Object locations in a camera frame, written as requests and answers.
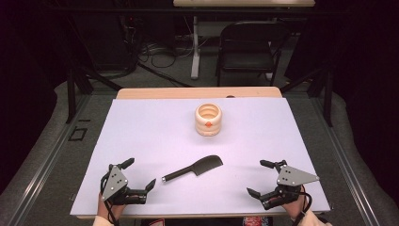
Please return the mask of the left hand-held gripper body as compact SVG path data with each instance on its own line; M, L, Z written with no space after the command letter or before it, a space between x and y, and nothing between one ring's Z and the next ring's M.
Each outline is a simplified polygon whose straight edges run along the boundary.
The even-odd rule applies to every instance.
M128 179L123 174L126 165L110 165L108 173L101 181L101 200L113 205L145 204L147 191L131 189L128 187Z

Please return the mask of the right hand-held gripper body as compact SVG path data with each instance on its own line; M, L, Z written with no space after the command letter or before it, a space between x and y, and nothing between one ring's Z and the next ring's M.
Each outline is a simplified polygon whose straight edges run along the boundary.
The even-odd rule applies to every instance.
M274 163L274 169L279 173L277 187L259 199L265 210L296 201L303 185L319 180L317 175L288 166L285 160Z

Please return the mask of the black kitchen knife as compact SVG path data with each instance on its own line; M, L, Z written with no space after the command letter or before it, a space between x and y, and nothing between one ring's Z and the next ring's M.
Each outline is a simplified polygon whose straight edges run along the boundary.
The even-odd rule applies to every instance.
M189 172L193 172L196 176L199 176L206 171L215 169L222 165L223 165L223 162L218 155L208 155L208 156L202 157L201 159L199 159L198 161L196 161L195 163L193 163L190 166L187 166L183 169L179 169L179 170L174 171L168 175L163 176L162 181L165 183L165 182L173 180L177 177L180 177L184 174L187 174Z

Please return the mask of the cream ribbed holder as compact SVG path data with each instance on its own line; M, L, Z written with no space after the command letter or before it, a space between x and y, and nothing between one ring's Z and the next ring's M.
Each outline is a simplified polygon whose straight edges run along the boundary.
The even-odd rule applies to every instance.
M218 105L206 103L195 111L195 128L205 137L217 135L221 130L222 111Z

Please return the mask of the person's left hand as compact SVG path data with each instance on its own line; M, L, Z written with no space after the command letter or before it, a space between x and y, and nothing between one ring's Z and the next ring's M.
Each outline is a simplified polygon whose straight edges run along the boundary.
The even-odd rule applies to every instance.
M125 205L109 205L106 206L105 202L102 200L102 194L99 194L98 200L98 210L97 215L107 220L111 220L115 222L120 219L123 211L125 209Z

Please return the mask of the person's right hand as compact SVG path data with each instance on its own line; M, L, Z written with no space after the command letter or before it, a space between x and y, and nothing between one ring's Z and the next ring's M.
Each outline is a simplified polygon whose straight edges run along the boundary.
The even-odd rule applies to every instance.
M291 220L297 220L299 217L304 217L305 207L307 206L307 198L303 195L305 187L301 187L301 194L294 202L285 203L281 207L286 211Z

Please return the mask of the red patterned item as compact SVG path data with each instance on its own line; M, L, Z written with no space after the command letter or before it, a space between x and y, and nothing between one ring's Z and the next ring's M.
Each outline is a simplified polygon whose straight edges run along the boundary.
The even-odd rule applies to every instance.
M268 217L244 217L243 226L270 226Z

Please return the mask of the black metal stand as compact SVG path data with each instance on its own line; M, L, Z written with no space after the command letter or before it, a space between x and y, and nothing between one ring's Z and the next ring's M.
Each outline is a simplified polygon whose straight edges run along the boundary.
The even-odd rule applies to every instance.
M332 106L332 91L333 91L333 72L329 67L320 67L311 71L310 73L292 80L288 85L280 88L280 92L289 91L306 80L310 79L311 84L307 89L307 95L311 98L319 97L321 92L323 95L323 118L329 127L332 127L331 121L331 106Z
M108 80L88 67L70 69L67 72L68 118L66 123L70 123L77 112L75 88L79 88L84 95L90 95L93 92L94 87L89 83L89 78L93 78L113 90L119 91L122 89L122 86Z

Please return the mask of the black folding chair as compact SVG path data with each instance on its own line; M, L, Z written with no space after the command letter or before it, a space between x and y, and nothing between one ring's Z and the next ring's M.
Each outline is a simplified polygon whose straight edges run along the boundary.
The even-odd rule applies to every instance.
M279 21L242 21L227 25L220 34L215 76L221 73L271 73L274 84L281 48L290 38L289 27Z

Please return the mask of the white-legged desk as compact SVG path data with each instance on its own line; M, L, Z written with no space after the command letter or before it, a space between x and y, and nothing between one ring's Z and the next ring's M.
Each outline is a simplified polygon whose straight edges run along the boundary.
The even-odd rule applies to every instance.
M311 8L314 0L173 0L174 7L181 8ZM198 17L193 19L193 64L191 78L198 79L200 66Z

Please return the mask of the metal floor rail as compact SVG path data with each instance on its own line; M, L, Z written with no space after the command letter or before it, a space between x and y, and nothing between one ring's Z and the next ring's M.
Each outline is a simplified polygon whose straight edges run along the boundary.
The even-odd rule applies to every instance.
M92 113L97 100L83 96L77 114L65 122L60 106L38 142L0 197L0 226L88 226L71 214L98 138L103 116Z
M317 98L311 98L311 104L315 109L316 115L321 120L321 123L327 132L330 141L332 142L334 157L340 167L343 178L345 179L350 190L351 196L354 199L357 208L359 209L365 226L380 226L375 212L368 198L366 197L364 189L360 185L359 179L350 165L341 142L338 140L333 128L328 125L324 118L324 111L321 102Z

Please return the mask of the black frame bar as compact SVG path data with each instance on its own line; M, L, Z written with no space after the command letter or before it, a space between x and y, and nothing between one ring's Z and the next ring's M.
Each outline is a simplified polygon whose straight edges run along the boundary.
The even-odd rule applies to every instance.
M106 13L137 15L181 15L181 16L230 16L235 14L271 17L341 17L349 15L346 11L326 11L315 9L265 9L265 8L47 8L59 13Z

